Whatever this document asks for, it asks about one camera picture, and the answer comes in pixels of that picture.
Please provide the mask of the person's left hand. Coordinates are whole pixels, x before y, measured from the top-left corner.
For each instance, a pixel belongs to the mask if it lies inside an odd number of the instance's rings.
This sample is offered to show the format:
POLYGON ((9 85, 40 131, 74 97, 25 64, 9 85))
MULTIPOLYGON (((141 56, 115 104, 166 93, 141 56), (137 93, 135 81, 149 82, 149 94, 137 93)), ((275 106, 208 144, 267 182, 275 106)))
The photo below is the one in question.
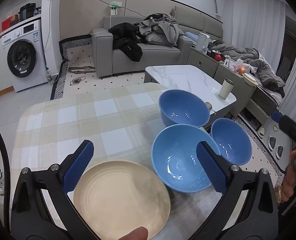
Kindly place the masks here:
POLYGON ((127 235, 119 238, 119 240, 147 240, 148 234, 149 232, 147 228, 141 226, 131 231, 127 235))

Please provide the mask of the person's right hand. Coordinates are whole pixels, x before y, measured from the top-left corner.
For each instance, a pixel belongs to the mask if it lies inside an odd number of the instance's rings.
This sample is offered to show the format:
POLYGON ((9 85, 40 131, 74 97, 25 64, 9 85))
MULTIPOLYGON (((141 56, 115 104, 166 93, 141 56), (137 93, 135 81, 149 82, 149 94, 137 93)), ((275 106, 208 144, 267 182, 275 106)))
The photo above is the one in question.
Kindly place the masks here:
POLYGON ((287 202, 294 194, 294 185, 296 181, 296 173, 294 171, 294 163, 296 158, 296 150, 290 153, 290 164, 287 167, 287 174, 283 180, 283 188, 281 190, 282 202, 287 202))

